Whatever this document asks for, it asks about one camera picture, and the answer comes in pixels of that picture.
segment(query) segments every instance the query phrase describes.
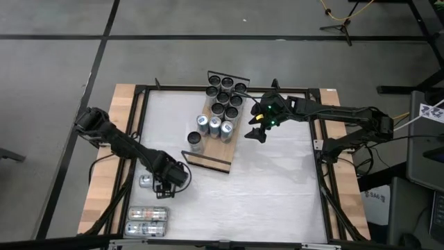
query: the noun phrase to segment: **wooden plank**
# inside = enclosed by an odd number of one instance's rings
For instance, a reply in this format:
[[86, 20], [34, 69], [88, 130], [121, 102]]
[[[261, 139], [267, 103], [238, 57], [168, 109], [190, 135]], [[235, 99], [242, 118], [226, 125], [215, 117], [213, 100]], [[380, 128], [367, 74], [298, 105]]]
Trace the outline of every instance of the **wooden plank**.
[[[339, 97], [336, 90], [320, 89], [320, 91], [322, 104], [334, 106], [341, 105], [339, 103]], [[327, 134], [330, 138], [340, 138], [347, 135], [345, 124], [343, 122], [325, 121], [325, 125], [327, 127]], [[343, 152], [339, 157], [353, 162], [352, 156], [348, 153]], [[364, 212], [361, 193], [359, 192], [355, 168], [346, 161], [338, 160], [338, 163], [334, 164], [334, 172], [336, 176], [339, 199], [341, 201], [341, 207], [344, 213], [358, 229], [358, 231], [365, 238], [370, 239], [370, 232], [368, 231], [366, 214]]]
[[[133, 102], [134, 84], [117, 84], [111, 101], [110, 121], [121, 131], [125, 131], [128, 115]], [[100, 148], [97, 158], [111, 154], [109, 147]], [[119, 158], [116, 156], [102, 160], [94, 166], [91, 183], [82, 217], [78, 225], [78, 233], [84, 233], [100, 217], [111, 201], [112, 187], [116, 178]]]
[[[209, 119], [212, 116], [211, 110], [206, 105], [204, 105], [202, 113], [207, 117], [209, 117]], [[239, 110], [239, 118], [237, 120], [237, 124], [241, 123], [241, 114], [242, 110]], [[213, 160], [208, 160], [195, 156], [188, 156], [188, 161], [190, 162], [190, 164], [203, 165], [210, 169], [215, 169], [222, 172], [230, 173], [231, 162], [233, 161], [234, 158], [234, 150], [236, 149], [237, 138], [239, 137], [239, 130], [240, 129], [238, 129], [237, 127], [234, 129], [233, 136], [229, 143], [224, 143], [219, 138], [214, 139], [211, 138], [210, 136], [204, 137], [203, 142], [205, 149], [202, 155], [210, 158], [215, 158], [218, 160], [223, 160], [230, 164], [216, 162]]]

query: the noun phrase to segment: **metal bracket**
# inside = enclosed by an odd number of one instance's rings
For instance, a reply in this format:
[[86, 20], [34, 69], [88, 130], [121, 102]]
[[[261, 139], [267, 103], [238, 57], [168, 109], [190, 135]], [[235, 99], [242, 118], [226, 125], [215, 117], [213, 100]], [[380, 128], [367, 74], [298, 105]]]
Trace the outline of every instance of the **metal bracket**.
[[311, 250], [341, 250], [341, 246], [339, 246], [339, 245], [328, 245], [328, 244], [302, 243], [302, 249], [311, 249]]
[[323, 145], [324, 145], [324, 140], [313, 140], [314, 150], [321, 151]]
[[230, 249], [230, 241], [229, 240], [219, 240], [219, 248], [220, 249]]

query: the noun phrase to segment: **label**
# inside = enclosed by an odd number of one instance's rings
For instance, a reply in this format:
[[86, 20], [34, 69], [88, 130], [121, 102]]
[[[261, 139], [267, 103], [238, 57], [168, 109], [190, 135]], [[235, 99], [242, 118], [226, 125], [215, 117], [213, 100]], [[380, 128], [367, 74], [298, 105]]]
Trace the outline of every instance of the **label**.
[[444, 123], [444, 110], [442, 108], [433, 108], [433, 106], [429, 106], [426, 104], [421, 104], [419, 109], [419, 115], [422, 115], [426, 112], [427, 114], [424, 114], [422, 117], [432, 119], [436, 122]]

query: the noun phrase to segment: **silver can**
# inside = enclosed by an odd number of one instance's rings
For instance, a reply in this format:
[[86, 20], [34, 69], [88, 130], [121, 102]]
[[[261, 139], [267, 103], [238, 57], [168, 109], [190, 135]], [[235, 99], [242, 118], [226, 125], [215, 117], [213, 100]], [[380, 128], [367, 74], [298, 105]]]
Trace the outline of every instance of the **silver can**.
[[232, 78], [225, 77], [224, 79], [222, 79], [222, 84], [221, 84], [222, 92], [231, 93], [233, 87], [234, 87], [234, 81]]
[[242, 97], [233, 94], [233, 96], [230, 98], [230, 107], [235, 107], [237, 108], [237, 110], [241, 110], [243, 102], [244, 100], [242, 99]]
[[214, 86], [218, 90], [221, 89], [221, 78], [218, 76], [210, 76], [208, 78], [208, 83], [210, 84], [210, 86]]
[[167, 234], [166, 222], [126, 222], [125, 234], [133, 237], [164, 237]]
[[241, 93], [241, 94], [246, 94], [247, 93], [247, 85], [243, 84], [243, 83], [236, 83], [236, 85], [234, 86], [234, 91], [237, 93]]
[[210, 120], [210, 136], [217, 138], [221, 134], [222, 121], [219, 117], [211, 117]]
[[216, 97], [217, 97], [218, 92], [219, 91], [214, 86], [207, 87], [207, 89], [205, 90], [205, 96], [207, 97], [207, 99], [205, 101], [205, 105], [207, 107], [211, 107], [213, 104], [216, 103]]
[[188, 134], [187, 139], [189, 144], [189, 150], [192, 153], [203, 153], [203, 142], [200, 133], [193, 131]]
[[202, 136], [208, 135], [208, 117], [206, 115], [198, 115], [196, 118], [197, 121], [197, 131]]
[[128, 209], [128, 219], [132, 221], [166, 222], [169, 209], [157, 206], [134, 206]]
[[237, 120], [239, 118], [239, 111], [235, 107], [229, 107], [225, 109], [225, 121], [231, 122], [233, 124], [233, 128], [236, 128]]
[[225, 107], [220, 103], [215, 103], [211, 106], [211, 116], [218, 117], [219, 119], [223, 119], [223, 112], [225, 111]]
[[233, 136], [233, 124], [231, 122], [222, 122], [221, 125], [221, 141], [224, 143], [231, 142]]
[[142, 174], [139, 178], [139, 186], [141, 188], [152, 188], [153, 176], [150, 174]]
[[230, 95], [228, 93], [225, 93], [225, 92], [220, 92], [220, 93], [217, 94], [216, 102], [220, 103], [220, 104], [222, 104], [224, 106], [227, 106], [228, 103], [230, 102]]

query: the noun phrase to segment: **concrete floor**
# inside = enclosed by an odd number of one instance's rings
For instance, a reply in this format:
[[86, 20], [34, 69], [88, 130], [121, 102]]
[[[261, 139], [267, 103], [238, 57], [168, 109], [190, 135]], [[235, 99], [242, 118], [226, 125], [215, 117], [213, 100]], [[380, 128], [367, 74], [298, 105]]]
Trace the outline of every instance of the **concrete floor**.
[[[0, 34], [101, 35], [112, 0], [0, 1]], [[430, 5], [415, 1], [431, 32], [441, 28]], [[353, 3], [327, 1], [337, 17]], [[120, 3], [111, 34], [331, 35], [315, 0]], [[352, 20], [351, 35], [420, 35], [404, 4], [375, 3]], [[27, 156], [0, 164], [0, 241], [32, 237], [69, 128], [85, 89], [98, 40], [0, 40], [0, 147]], [[205, 85], [207, 70], [269, 86], [336, 88], [343, 106], [377, 106], [389, 115], [409, 109], [409, 97], [380, 96], [377, 85], [415, 85], [438, 69], [424, 42], [109, 41], [89, 106], [108, 109], [116, 83]], [[405, 159], [405, 141], [381, 145], [390, 165]], [[53, 217], [50, 238], [76, 234], [96, 150], [79, 140]], [[355, 157], [359, 163], [365, 152]], [[376, 160], [375, 169], [383, 169]]]

